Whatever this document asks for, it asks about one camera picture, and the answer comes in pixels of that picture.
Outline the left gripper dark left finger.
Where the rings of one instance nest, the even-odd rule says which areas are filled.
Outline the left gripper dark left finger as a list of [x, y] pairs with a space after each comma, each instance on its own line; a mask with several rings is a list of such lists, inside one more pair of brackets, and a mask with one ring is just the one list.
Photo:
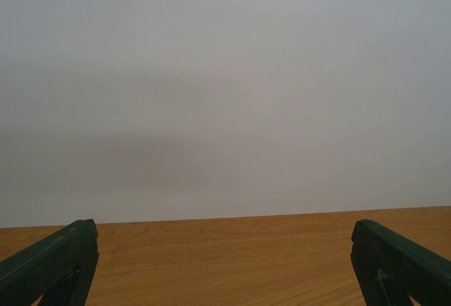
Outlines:
[[98, 232], [77, 220], [1, 261], [2, 305], [84, 305], [96, 271]]

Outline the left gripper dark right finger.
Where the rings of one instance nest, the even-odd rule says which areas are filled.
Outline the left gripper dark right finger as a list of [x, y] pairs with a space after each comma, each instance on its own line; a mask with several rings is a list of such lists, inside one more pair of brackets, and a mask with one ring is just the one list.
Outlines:
[[350, 257], [367, 305], [450, 304], [450, 260], [376, 221], [356, 222]]

